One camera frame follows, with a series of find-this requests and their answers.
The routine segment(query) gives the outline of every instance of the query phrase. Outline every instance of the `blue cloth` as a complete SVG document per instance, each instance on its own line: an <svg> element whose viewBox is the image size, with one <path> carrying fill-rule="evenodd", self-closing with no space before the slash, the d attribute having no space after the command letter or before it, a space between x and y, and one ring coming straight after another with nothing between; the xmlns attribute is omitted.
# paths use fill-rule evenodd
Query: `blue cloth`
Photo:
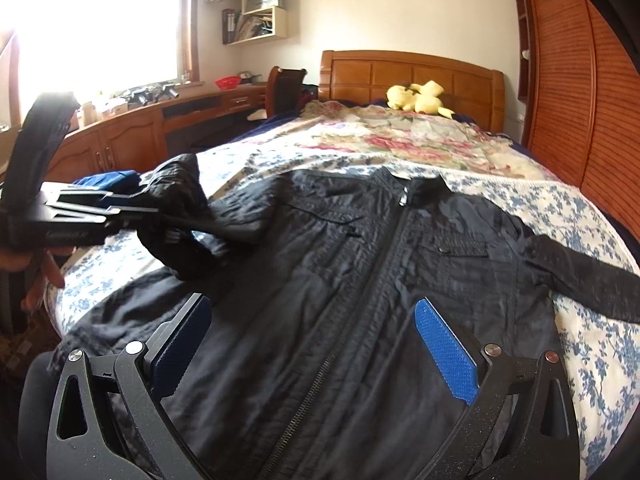
<svg viewBox="0 0 640 480"><path fill-rule="evenodd" d="M449 391L470 406L480 389L476 364L426 298L415 305L415 325Z"/></svg>
<svg viewBox="0 0 640 480"><path fill-rule="evenodd" d="M135 192L140 185L140 175L133 170L110 171L109 173L86 176L76 180L74 184L97 187L103 191L118 194L128 194Z"/></svg>

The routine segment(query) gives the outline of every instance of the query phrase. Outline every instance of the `blue floral sheet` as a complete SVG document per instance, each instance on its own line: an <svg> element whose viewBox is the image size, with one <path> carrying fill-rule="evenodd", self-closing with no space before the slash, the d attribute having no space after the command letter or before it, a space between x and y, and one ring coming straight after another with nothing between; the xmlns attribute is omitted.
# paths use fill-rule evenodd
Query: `blue floral sheet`
<svg viewBox="0 0 640 480"><path fill-rule="evenodd" d="M368 174L385 166L403 178L440 174L452 190L486 197L520 216L535 232L640 274L616 231L575 187L547 175L546 180L526 180L438 168L390 151L345 153L326 146L302 147L296 140L300 135L308 138L308 131L299 126L294 121L277 131L201 153L201 182L207 195L219 198L236 187L297 168ZM64 335L111 292L160 266L133 232L121 232L102 247L77 251L65 266L66 289L47 291L54 326ZM640 401L636 385L640 326L607 319L559 294L554 295L554 308L578 421L580 477L586 478L609 454Z"/></svg>

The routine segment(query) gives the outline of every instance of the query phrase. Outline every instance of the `blue grip pad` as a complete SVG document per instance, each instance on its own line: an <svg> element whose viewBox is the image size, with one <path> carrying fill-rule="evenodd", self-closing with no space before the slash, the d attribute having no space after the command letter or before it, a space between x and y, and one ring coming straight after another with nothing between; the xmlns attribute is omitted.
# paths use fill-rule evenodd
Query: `blue grip pad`
<svg viewBox="0 0 640 480"><path fill-rule="evenodd" d="M426 298L415 305L415 325L453 396L471 405L479 390L476 364Z"/></svg>
<svg viewBox="0 0 640 480"><path fill-rule="evenodd" d="M160 401L174 394L191 359L211 325L211 302L202 296L176 328L162 353L153 363L150 392Z"/></svg>

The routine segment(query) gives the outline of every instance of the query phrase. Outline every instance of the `black plastic bracket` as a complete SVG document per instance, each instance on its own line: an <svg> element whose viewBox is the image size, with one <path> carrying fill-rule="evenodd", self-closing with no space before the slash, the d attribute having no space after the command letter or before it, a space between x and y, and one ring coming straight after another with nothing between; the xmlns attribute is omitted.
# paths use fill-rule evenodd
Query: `black plastic bracket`
<svg viewBox="0 0 640 480"><path fill-rule="evenodd" d="M209 480L160 399L175 391L210 322L210 301L193 294L174 320L156 331L149 346L133 341L118 355L100 357L87 357L80 349L71 352L49 425L49 480L153 478L130 460L113 420L108 393L122 395L148 457L163 478ZM158 378L165 386L161 393L153 394Z"/></svg>
<svg viewBox="0 0 640 480"><path fill-rule="evenodd" d="M474 402L417 480L577 480L578 428L558 354L514 358L497 345L483 347L469 330L431 306L485 371ZM515 394L516 409L493 463L470 476L507 396Z"/></svg>

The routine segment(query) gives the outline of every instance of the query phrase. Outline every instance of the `zipper pull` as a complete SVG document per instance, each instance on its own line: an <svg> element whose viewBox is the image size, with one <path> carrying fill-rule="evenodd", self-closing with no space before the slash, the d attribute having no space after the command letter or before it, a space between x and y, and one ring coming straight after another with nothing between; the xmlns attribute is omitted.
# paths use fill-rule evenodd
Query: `zipper pull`
<svg viewBox="0 0 640 480"><path fill-rule="evenodd" d="M405 187L404 191L402 193L402 196L400 197L400 202L398 202L401 206L405 206L406 205L406 194L409 193L409 190Z"/></svg>

